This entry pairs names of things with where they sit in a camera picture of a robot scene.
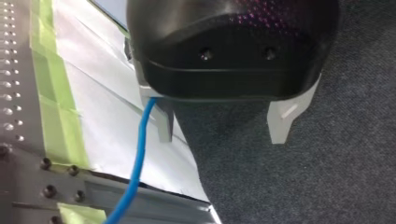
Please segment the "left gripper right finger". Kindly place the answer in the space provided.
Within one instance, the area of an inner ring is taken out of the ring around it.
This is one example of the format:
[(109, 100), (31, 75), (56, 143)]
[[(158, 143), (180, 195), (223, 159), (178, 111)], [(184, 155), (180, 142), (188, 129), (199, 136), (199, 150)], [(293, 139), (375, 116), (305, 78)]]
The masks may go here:
[(269, 104), (267, 124), (274, 145), (287, 142), (292, 123), (311, 105), (319, 81), (320, 78), (308, 91), (297, 97)]

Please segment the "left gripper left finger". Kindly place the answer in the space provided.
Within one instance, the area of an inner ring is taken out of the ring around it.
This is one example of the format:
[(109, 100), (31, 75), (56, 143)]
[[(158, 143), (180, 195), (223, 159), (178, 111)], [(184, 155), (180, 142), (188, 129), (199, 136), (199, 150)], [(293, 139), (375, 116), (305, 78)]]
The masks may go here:
[[(153, 90), (150, 86), (139, 86), (140, 99), (143, 106), (149, 104), (149, 100), (154, 98), (156, 100), (162, 99), (163, 96)], [(158, 128), (159, 139), (162, 143), (170, 143), (173, 137), (173, 118), (174, 112), (164, 110), (158, 105), (155, 105), (151, 110), (151, 115), (154, 118), (155, 124)]]

